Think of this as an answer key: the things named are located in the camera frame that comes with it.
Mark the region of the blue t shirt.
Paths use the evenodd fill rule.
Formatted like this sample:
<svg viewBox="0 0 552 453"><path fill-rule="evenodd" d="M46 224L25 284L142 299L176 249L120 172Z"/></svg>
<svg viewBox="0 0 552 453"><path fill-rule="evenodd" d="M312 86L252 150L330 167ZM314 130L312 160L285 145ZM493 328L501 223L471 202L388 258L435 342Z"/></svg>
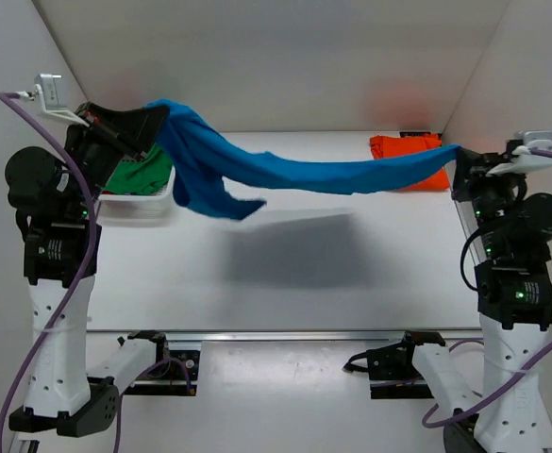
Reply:
<svg viewBox="0 0 552 453"><path fill-rule="evenodd" d="M266 204L261 198L232 196L226 190L226 178L268 190L337 195L389 192L435 175L460 152L460 146L452 144L408 156L364 161L284 159L271 152L241 149L186 105L160 99L146 106L168 110L156 144L175 167L172 195L176 204L216 219L242 221Z"/></svg>

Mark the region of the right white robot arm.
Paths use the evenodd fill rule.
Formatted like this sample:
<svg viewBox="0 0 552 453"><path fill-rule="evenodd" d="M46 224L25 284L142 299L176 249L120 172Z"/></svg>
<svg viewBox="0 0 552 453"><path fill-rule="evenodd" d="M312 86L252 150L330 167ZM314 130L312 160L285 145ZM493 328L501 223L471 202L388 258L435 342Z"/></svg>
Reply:
<svg viewBox="0 0 552 453"><path fill-rule="evenodd" d="M552 326L552 194L528 193L525 169L502 154L456 152L452 198L467 216L461 254L474 247L484 340L485 407L454 423L485 452L541 452L540 357Z"/></svg>

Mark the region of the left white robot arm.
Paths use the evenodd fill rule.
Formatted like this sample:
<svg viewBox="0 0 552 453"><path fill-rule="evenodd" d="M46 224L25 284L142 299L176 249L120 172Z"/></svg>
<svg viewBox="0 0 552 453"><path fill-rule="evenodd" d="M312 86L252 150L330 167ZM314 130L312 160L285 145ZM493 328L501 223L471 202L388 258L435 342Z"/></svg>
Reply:
<svg viewBox="0 0 552 453"><path fill-rule="evenodd" d="M15 432L53 430L80 438L108 429L126 389L170 367L165 335L129 334L105 362L86 363L87 315L101 228L96 202L123 159L142 159L168 116L164 106L115 111L81 105L59 152L38 146L8 161L8 202L24 246L32 300L33 346L23 375L23 405L8 418Z"/></svg>

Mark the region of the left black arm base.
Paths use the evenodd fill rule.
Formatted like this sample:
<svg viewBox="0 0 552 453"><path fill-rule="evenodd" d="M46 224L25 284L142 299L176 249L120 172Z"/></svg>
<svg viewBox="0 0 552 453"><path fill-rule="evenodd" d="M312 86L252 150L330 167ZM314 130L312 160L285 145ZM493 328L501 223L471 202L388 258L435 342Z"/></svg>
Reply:
<svg viewBox="0 0 552 453"><path fill-rule="evenodd" d="M201 350L188 347L173 349L164 332L137 330L120 336L120 348L135 340L152 343L156 347L157 363L141 374L124 391L127 395L196 396Z"/></svg>

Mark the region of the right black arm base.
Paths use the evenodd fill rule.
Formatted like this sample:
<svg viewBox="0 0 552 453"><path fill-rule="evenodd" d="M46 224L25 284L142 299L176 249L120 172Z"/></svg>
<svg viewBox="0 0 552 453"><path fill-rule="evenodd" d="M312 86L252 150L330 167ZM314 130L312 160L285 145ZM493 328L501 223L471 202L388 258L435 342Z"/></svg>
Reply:
<svg viewBox="0 0 552 453"><path fill-rule="evenodd" d="M343 370L368 375L372 400L432 399L425 380L412 364L416 349L425 344L446 347L440 333L407 330L396 344L351 356Z"/></svg>

